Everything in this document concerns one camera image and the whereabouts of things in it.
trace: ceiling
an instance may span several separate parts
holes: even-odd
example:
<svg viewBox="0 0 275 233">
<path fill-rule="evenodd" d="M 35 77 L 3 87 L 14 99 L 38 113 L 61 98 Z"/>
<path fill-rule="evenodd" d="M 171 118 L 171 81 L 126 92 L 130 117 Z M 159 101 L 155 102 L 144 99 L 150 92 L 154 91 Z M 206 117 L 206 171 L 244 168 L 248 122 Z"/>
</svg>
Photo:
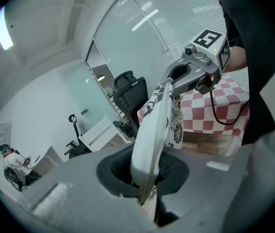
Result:
<svg viewBox="0 0 275 233">
<path fill-rule="evenodd" d="M 63 63 L 52 62 L 64 65 L 81 58 L 73 34 L 84 5 L 86 0 L 10 0 L 6 4 L 5 20 L 14 45 L 4 50 L 0 44 L 0 100 L 11 89 L 10 99 L 33 80 L 26 73 L 31 73 L 30 76 L 34 73 L 36 78 L 50 70 L 51 64 L 41 65 L 48 59 L 66 56 Z"/>
</svg>

